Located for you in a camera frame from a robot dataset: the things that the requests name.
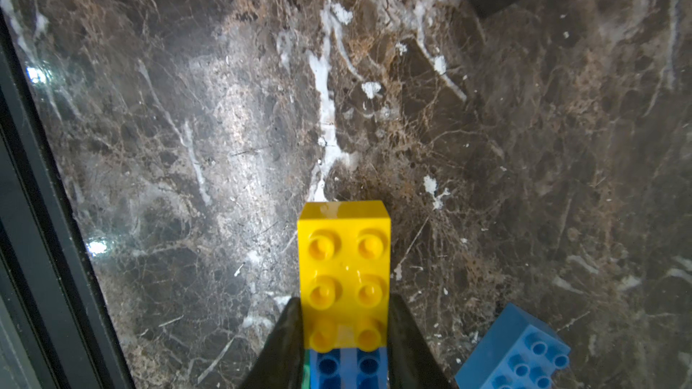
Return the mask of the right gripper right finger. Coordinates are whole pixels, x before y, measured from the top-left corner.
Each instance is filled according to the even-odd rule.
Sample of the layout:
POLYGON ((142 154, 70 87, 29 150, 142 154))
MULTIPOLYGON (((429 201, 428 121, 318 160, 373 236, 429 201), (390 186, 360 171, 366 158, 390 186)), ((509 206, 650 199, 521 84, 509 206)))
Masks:
POLYGON ((389 297, 387 360, 391 388, 452 388, 398 294, 389 297))

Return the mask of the dark blue lego brick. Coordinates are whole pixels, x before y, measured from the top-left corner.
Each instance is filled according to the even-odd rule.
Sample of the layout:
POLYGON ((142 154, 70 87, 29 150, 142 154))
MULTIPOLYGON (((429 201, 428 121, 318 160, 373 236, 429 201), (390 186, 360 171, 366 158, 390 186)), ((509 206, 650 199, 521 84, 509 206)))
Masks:
POLYGON ((356 389, 387 388, 387 348, 372 352, 360 349, 334 349, 328 353, 306 351, 309 388, 356 389))

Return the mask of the yellow lego brick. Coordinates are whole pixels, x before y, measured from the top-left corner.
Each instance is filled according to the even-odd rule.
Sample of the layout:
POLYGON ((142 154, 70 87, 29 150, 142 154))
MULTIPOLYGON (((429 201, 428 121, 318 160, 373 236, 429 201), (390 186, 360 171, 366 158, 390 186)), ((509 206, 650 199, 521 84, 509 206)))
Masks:
POLYGON ((297 241, 306 349, 386 346, 392 241, 385 205, 307 203, 297 241))

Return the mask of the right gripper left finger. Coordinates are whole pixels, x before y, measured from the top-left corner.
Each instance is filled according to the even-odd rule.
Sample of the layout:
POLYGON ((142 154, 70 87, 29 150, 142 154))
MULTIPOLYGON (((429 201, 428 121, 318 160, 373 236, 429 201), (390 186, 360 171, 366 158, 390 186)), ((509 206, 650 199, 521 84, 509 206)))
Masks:
POLYGON ((305 359, 301 301, 292 297, 241 388, 301 388, 305 359))

